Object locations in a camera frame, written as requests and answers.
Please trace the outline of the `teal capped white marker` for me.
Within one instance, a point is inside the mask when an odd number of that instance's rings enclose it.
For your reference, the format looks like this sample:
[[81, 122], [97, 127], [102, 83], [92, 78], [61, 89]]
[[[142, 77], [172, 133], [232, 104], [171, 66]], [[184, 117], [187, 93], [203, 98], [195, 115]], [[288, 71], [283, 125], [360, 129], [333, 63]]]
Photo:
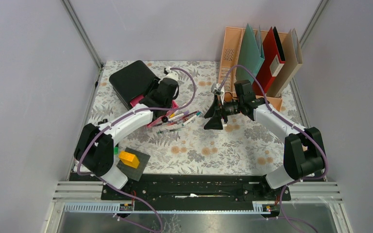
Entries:
[[187, 121], [185, 121], [182, 126], [185, 126], [187, 124], [189, 124], [191, 121], [193, 121], [195, 118], [197, 118], [199, 115], [201, 115], [201, 112], [197, 112], [194, 116], [192, 116], [191, 118], [189, 118]]

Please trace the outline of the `black pink drawer box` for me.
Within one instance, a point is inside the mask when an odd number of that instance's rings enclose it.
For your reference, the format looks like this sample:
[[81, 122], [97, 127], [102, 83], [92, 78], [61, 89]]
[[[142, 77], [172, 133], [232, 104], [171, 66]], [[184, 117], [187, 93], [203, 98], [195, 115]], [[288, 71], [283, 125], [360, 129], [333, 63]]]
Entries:
[[159, 77], [140, 60], [129, 64], [110, 76], [109, 82], [113, 90], [129, 112], [135, 112], [137, 109], [145, 109], [126, 117], [117, 123], [115, 127], [131, 126], [137, 129], [144, 125], [151, 125], [162, 117], [173, 113], [174, 109], [179, 107], [175, 102], [176, 99], [172, 101], [171, 108], [147, 107], [139, 103], [144, 98], [144, 92], [154, 78]]

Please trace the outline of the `teal folder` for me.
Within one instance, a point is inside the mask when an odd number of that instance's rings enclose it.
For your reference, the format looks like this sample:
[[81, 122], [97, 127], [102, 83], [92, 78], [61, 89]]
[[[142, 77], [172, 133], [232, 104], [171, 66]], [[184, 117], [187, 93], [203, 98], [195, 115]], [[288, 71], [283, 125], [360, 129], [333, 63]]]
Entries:
[[264, 61], [265, 54], [261, 35], [255, 33], [250, 24], [247, 24], [241, 41], [237, 64], [247, 68], [256, 77]]

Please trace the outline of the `red folder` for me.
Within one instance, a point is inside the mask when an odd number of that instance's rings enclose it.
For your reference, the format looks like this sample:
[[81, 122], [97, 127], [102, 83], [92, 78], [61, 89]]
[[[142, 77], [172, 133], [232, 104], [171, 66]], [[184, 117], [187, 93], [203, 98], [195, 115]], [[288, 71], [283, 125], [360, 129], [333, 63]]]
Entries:
[[263, 40], [265, 60], [256, 76], [259, 87], [253, 84], [257, 95], [262, 95], [261, 90], [266, 94], [273, 81], [281, 71], [286, 62], [282, 43], [276, 27], [271, 27]]

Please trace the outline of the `beige folder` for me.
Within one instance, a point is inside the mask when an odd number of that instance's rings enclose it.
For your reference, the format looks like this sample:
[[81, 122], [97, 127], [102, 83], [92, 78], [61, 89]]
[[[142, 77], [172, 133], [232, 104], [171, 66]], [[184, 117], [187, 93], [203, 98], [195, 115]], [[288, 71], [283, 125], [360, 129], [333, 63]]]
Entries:
[[281, 40], [286, 62], [267, 91], [267, 96], [279, 97], [303, 64], [302, 50], [296, 29], [290, 29]]

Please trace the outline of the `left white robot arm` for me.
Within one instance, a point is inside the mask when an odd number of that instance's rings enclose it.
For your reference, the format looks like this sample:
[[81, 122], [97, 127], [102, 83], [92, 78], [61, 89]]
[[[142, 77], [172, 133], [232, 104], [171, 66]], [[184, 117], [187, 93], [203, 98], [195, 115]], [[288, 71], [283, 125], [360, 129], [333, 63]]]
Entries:
[[114, 147], [140, 127], [165, 116], [179, 94], [175, 79], [164, 77], [132, 109], [99, 126], [88, 123], [82, 129], [74, 158], [93, 175], [113, 186], [113, 194], [124, 200], [131, 194], [128, 177], [115, 165]]

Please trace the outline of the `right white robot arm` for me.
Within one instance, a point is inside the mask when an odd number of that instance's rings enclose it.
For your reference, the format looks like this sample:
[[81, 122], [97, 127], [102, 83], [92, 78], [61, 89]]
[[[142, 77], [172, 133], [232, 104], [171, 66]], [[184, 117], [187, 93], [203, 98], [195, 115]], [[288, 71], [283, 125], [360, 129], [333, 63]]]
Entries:
[[237, 100], [224, 101], [224, 88], [211, 86], [214, 100], [205, 113], [205, 130], [222, 130], [228, 117], [242, 114], [255, 121], [284, 142], [283, 165], [268, 173], [259, 187], [260, 196], [271, 200], [278, 188], [325, 168], [322, 137], [318, 129], [305, 128], [284, 117], [264, 98], [257, 98], [248, 80], [236, 82]]

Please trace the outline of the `purple capped white marker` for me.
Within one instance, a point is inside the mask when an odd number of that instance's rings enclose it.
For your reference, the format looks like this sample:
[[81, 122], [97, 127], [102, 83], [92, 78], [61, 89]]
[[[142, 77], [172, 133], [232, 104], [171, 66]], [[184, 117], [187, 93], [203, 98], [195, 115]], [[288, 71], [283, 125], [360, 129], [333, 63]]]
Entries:
[[179, 119], [179, 118], [187, 115], [188, 113], [189, 113], [189, 111], [185, 111], [183, 113], [180, 113], [180, 114], [178, 114], [178, 115], [176, 115], [174, 117], [169, 118], [169, 121], [175, 121], [176, 119]]

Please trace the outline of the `peach plastic file organizer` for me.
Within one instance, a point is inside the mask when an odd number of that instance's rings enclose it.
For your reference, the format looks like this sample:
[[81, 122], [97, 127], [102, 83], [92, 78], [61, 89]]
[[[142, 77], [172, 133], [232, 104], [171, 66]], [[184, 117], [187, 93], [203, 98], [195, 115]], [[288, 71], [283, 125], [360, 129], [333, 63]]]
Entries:
[[[268, 33], [264, 30], [253, 30], [255, 35], [260, 34], [261, 40], [263, 41]], [[220, 59], [220, 71], [218, 77], [218, 83], [222, 83], [223, 79], [226, 77], [227, 72], [230, 68], [238, 63], [238, 57], [240, 53], [241, 43], [245, 28], [236, 28], [236, 27], [226, 27], [224, 34], [224, 42], [222, 46], [222, 54]], [[288, 33], [279, 32], [279, 38], [281, 42], [284, 41]], [[234, 69], [229, 75], [224, 84], [225, 90], [225, 101], [231, 101], [232, 99], [237, 99], [234, 83], [236, 81], [236, 70]], [[281, 111], [283, 100], [281, 98], [268, 97], [267, 100], [273, 107]]]

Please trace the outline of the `dark red gel pen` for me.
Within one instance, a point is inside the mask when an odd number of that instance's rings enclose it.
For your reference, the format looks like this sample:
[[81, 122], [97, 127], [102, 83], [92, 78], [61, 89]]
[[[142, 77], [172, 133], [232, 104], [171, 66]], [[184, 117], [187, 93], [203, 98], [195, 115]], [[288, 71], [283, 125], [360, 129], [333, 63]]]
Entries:
[[195, 115], [195, 114], [198, 113], [198, 112], [199, 112], [199, 111], [195, 111], [195, 112], [189, 113], [189, 114], [187, 114], [187, 115], [185, 115], [185, 116], [182, 116], [182, 117], [179, 118], [179, 119], [175, 119], [174, 121], [171, 121], [171, 123], [178, 122], [178, 121], [181, 121], [181, 120], [185, 120], [185, 119], [187, 119], [189, 116], [191, 116], [191, 115]]

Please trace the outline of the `black gel pen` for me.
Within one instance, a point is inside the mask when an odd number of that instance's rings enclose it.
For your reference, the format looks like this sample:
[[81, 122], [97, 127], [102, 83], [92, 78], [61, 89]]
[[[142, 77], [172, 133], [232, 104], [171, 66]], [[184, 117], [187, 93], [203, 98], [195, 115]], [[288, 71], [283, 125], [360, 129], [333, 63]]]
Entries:
[[183, 131], [183, 130], [186, 130], [186, 129], [187, 128], [182, 127], [182, 128], [177, 128], [177, 129], [162, 130], [162, 131], [158, 131], [157, 134], [164, 134], [164, 133], [171, 133], [171, 132]]

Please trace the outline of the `floral table mat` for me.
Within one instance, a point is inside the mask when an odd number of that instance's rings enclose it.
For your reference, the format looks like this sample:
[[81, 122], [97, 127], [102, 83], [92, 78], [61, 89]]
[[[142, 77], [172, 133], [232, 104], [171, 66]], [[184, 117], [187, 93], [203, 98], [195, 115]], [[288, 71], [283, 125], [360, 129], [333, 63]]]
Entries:
[[[189, 113], [206, 113], [213, 99], [211, 85], [218, 81], [219, 62], [146, 61], [146, 65], [158, 77], [166, 67], [182, 68], [176, 102], [187, 104]], [[142, 127], [121, 140], [119, 149], [150, 155], [147, 173], [264, 175], [282, 165], [283, 142], [261, 124], [244, 115], [230, 116], [221, 131], [204, 130], [205, 123], [198, 116], [186, 126]], [[182, 127], [187, 129], [157, 134]]]

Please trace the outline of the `yellow toy block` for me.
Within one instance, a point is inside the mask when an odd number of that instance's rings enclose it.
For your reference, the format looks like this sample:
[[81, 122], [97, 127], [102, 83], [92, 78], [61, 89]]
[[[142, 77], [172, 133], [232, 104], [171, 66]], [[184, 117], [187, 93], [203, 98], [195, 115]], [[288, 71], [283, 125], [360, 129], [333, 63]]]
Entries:
[[119, 160], [126, 166], [132, 167], [132, 168], [138, 168], [140, 161], [138, 157], [133, 154], [129, 153], [127, 151], [121, 151], [119, 153]]

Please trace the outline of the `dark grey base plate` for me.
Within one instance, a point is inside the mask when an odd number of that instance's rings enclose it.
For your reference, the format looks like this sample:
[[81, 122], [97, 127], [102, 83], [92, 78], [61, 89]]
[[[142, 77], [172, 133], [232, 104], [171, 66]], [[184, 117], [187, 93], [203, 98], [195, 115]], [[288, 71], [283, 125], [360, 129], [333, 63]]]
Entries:
[[139, 181], [151, 156], [137, 150], [126, 148], [118, 154], [117, 168], [122, 171], [128, 179]]

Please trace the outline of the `black mounting rail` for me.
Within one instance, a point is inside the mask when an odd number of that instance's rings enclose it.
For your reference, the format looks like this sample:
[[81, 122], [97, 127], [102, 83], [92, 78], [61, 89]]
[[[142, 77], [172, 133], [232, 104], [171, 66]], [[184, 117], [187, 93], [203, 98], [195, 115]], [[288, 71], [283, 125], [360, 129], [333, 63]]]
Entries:
[[122, 190], [157, 211], [251, 211], [254, 201], [275, 203], [280, 190], [263, 192], [260, 176], [143, 174]]

